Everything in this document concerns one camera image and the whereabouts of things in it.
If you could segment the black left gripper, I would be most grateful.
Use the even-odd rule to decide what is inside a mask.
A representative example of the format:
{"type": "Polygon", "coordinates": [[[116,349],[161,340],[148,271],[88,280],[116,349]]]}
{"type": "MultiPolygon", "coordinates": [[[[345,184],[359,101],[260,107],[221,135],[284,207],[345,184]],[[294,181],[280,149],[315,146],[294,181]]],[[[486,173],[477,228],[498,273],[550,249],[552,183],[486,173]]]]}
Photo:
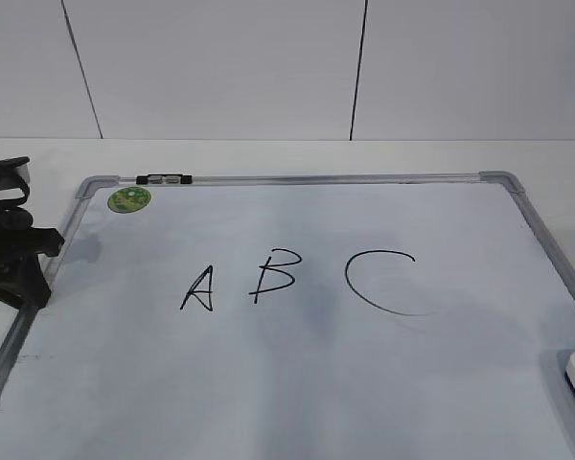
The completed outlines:
{"type": "Polygon", "coordinates": [[[55,228],[36,228],[22,205],[30,195],[23,190],[0,191],[0,302],[13,308],[44,308],[51,289],[38,257],[55,257],[64,238],[55,228]]]}

